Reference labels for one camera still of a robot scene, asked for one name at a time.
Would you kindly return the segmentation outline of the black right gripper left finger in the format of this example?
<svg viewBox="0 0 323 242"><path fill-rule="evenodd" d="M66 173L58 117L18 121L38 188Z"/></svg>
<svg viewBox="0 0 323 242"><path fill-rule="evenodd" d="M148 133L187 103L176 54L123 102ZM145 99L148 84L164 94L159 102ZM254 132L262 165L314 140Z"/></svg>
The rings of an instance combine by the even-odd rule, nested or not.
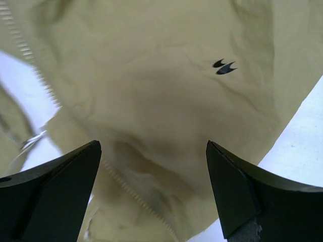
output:
<svg viewBox="0 0 323 242"><path fill-rule="evenodd" d="M77 241L101 158L99 141L1 178L1 242Z"/></svg>

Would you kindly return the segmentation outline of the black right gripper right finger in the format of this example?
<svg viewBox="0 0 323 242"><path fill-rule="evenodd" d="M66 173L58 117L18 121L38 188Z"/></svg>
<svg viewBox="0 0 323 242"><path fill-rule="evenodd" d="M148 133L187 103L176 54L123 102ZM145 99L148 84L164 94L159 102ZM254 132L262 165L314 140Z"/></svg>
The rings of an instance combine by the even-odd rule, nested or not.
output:
<svg viewBox="0 0 323 242"><path fill-rule="evenodd" d="M227 241L322 241L322 188L253 165L209 141L206 159Z"/></svg>

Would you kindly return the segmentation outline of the olive yellow jacket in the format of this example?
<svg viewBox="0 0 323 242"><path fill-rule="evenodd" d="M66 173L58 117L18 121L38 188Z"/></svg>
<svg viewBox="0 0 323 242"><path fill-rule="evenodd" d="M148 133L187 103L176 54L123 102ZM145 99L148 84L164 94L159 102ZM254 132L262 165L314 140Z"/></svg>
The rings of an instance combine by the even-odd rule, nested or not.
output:
<svg viewBox="0 0 323 242"><path fill-rule="evenodd" d="M322 1L1 1L1 50L59 107L33 131L1 89L1 174L98 140L78 241L187 241L218 218L207 142L259 164L322 76Z"/></svg>

